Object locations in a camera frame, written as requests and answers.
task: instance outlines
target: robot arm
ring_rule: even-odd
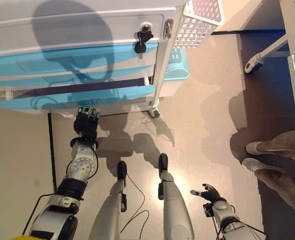
[[[206,191],[191,190],[190,193],[210,201],[203,205],[205,215],[215,217],[219,233],[222,233],[226,240],[262,240],[252,229],[241,222],[231,205],[213,186],[209,184],[203,184],[203,186]]]
[[[29,235],[40,239],[72,240],[88,179],[95,172],[95,149],[100,114],[95,109],[80,108],[74,122],[78,137],[72,139],[72,160],[67,175],[54,195],[36,217]]]

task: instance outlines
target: key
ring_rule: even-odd
[[[143,53],[147,51],[145,43],[153,38],[151,31],[139,31],[137,33],[138,42],[134,46],[134,51],[138,54],[140,59],[143,59]]]
[[[143,43],[138,41],[134,46],[134,51],[138,54],[140,59],[143,59],[143,53],[147,50],[147,46]]]

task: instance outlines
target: black floor strip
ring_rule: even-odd
[[[53,132],[52,132],[52,115],[47,114],[48,134],[49,134],[49,147],[51,151],[51,165],[52,165],[52,182],[54,192],[57,190],[57,176],[56,176],[56,163],[54,160],[54,146],[53,146]]]
[[[211,35],[226,35],[226,34],[270,34],[270,33],[283,33],[284,29],[258,29],[258,30],[237,30],[237,31],[214,31]]]

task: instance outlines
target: gray floor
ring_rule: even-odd
[[[156,169],[162,152],[169,157],[168,170],[185,199],[195,239],[216,237],[212,220],[202,209],[206,201],[190,194],[191,189],[201,190],[202,183],[215,186],[236,207],[244,222],[263,229],[258,181],[240,165],[240,153],[230,148],[231,136],[248,126],[239,40],[236,35],[211,36],[199,48],[189,49],[190,77],[175,96],[161,99],[160,118],[150,119],[145,112],[134,112],[100,119],[99,170],[83,196],[75,239],[87,239],[116,181],[120,160],[127,163],[130,177],[146,196],[143,209],[150,211],[150,217],[142,239],[163,239],[163,202],[157,197],[160,180]],[[60,182],[71,159],[70,140],[76,134],[72,120],[57,114],[52,118],[56,176]],[[124,192],[128,209],[121,216],[122,226],[143,200],[130,181]],[[143,214],[137,217],[121,238],[138,239],[144,220]]]

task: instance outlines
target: cabinet caster wheel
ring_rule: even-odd
[[[253,74],[254,72],[258,71],[263,66],[263,59],[260,58],[260,54],[256,54],[255,56],[251,57],[251,59],[247,62],[244,67],[244,72],[247,75]]]
[[[148,110],[148,114],[152,119],[157,119],[160,116],[160,112],[157,107]]]

